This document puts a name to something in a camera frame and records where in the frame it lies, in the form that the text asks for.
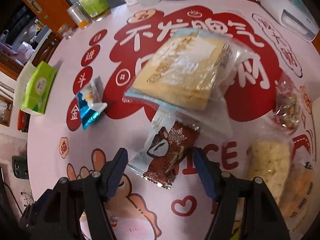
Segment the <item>yellow puff snack bag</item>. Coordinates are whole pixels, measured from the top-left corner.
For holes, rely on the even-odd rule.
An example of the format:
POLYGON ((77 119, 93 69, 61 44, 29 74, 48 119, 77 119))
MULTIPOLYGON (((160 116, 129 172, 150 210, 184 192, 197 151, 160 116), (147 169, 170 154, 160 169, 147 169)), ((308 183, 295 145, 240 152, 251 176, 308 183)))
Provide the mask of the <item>yellow puff snack bag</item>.
POLYGON ((247 151, 246 179, 263 179, 276 203, 280 202, 291 166, 291 147, 287 142, 257 140, 247 151))

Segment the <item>brown chocolate snack packet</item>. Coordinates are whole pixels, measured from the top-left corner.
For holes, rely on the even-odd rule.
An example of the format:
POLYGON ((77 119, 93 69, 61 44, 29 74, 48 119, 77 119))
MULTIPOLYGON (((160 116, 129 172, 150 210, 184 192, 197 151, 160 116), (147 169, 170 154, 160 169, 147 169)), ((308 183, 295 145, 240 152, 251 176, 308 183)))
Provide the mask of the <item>brown chocolate snack packet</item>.
POLYGON ((159 108, 144 147, 129 162, 129 168, 157 186, 170 189, 173 170, 185 158, 200 131, 194 119, 159 108))

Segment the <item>mixed nuts packet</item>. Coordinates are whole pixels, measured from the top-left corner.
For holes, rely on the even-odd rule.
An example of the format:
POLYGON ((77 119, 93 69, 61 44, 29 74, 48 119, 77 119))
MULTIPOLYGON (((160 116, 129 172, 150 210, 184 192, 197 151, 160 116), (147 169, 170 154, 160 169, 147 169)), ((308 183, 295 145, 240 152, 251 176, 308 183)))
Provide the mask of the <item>mixed nuts packet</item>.
POLYGON ((268 116, 273 127, 292 135, 300 125, 301 99, 290 77, 283 73, 276 82, 276 98, 268 116))

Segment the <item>blue snack packet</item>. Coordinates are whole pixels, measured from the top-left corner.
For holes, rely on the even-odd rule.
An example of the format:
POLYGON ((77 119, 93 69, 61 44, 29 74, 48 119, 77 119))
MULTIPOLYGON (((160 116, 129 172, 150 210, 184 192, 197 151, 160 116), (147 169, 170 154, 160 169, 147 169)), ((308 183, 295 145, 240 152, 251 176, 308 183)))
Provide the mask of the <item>blue snack packet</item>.
POLYGON ((99 78, 100 77, 91 78, 91 80, 76 94, 83 130, 86 130, 94 123, 107 108, 107 103, 102 102, 97 88, 97 80, 99 78))

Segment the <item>toast bread packet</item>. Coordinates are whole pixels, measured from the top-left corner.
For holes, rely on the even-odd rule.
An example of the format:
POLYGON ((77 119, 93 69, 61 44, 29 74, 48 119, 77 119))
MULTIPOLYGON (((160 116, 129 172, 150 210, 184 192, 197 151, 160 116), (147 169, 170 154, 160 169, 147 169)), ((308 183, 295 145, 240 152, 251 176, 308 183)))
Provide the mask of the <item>toast bread packet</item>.
POLYGON ((208 133, 233 135, 224 98, 239 64, 256 53, 229 35, 183 28, 136 74, 124 103, 143 103, 201 124, 208 133))

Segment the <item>egg yolk pastry bag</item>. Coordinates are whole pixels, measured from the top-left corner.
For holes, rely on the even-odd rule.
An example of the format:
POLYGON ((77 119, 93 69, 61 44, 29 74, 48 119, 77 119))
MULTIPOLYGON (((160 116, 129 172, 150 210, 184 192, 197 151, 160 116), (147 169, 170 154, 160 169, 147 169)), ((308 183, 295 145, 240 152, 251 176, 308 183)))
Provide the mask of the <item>egg yolk pastry bag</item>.
POLYGON ((290 233, 303 224, 313 194, 314 170, 311 162, 295 163, 287 178, 279 208, 290 233))

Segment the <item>green tissue box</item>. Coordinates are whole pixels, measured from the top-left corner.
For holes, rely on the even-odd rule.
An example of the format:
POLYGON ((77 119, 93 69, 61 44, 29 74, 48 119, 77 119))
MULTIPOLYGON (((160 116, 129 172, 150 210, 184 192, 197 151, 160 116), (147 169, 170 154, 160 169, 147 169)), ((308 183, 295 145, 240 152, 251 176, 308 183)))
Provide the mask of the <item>green tissue box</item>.
POLYGON ((16 80, 14 106, 30 115, 43 115, 57 69, 45 62, 27 62, 16 80))

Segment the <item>small glass cup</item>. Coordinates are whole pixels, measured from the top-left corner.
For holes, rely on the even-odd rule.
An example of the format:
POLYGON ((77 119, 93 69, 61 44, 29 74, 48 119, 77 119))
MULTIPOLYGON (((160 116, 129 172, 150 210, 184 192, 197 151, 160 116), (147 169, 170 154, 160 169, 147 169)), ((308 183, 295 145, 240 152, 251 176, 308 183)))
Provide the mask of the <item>small glass cup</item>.
POLYGON ((71 26, 67 23, 61 25, 61 27, 57 30, 58 34, 65 38, 66 40, 70 39, 74 32, 71 26))

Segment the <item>small orange-bottom jar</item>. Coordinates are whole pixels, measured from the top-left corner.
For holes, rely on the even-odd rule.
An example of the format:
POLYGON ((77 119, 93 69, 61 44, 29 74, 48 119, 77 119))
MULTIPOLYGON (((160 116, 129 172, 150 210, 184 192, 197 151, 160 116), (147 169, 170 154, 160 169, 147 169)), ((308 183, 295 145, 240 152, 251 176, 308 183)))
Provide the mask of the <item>small orange-bottom jar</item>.
POLYGON ((69 7, 67 12, 80 29, 85 29, 92 23, 90 16, 79 2, 76 2, 69 7))

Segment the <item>clear bottle green label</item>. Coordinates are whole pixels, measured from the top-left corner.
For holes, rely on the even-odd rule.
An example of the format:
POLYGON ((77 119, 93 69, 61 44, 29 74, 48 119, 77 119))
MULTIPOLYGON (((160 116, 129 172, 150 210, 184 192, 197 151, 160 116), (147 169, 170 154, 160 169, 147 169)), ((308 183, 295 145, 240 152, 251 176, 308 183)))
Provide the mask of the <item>clear bottle green label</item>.
POLYGON ((78 0, 90 18, 99 22, 111 13, 106 0, 78 0))

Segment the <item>white countertop sterilizer cabinet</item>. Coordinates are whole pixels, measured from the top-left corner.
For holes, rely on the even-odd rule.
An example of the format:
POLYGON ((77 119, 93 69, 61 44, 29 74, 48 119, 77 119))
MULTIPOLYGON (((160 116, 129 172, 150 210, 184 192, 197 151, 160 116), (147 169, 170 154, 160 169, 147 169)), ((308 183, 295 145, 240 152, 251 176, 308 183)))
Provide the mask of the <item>white countertop sterilizer cabinet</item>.
POLYGON ((319 26, 302 0, 256 0, 282 26, 312 42, 319 26))

